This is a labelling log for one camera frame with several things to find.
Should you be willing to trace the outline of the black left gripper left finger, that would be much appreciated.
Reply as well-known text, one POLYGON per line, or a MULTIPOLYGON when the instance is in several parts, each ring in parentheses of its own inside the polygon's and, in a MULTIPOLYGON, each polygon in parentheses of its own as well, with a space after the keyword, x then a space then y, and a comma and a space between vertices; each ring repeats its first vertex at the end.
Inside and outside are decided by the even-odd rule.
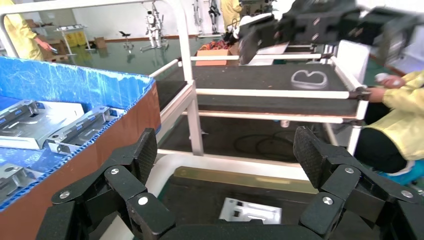
POLYGON ((115 149, 95 172, 52 198, 36 238, 87 240, 101 221, 117 213, 140 240, 158 240, 175 227, 175 216, 146 187, 157 157, 154 129, 132 145, 115 149))

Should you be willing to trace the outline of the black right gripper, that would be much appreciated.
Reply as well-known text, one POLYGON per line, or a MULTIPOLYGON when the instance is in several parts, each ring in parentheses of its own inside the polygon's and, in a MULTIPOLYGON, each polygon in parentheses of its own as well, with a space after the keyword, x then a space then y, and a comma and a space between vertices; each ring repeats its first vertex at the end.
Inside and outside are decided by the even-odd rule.
MULTIPOLYGON (((296 0, 277 19, 274 14, 245 16, 238 28, 239 62, 248 64, 258 50, 289 42, 331 44, 348 31, 347 17, 356 21, 360 8, 354 0, 296 0)), ((361 39, 376 49, 378 63, 392 64, 410 45, 424 14, 376 7, 361 18, 361 39)))

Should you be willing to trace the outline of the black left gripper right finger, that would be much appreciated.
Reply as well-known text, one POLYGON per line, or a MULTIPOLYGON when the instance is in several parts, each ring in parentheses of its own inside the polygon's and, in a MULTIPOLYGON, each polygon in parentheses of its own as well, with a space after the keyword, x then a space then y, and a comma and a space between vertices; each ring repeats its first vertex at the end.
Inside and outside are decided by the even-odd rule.
POLYGON ((423 239, 424 198, 416 190, 371 171, 304 126, 295 131, 293 153, 318 190, 299 218, 301 226, 327 240, 348 211, 379 229, 382 240, 423 239))

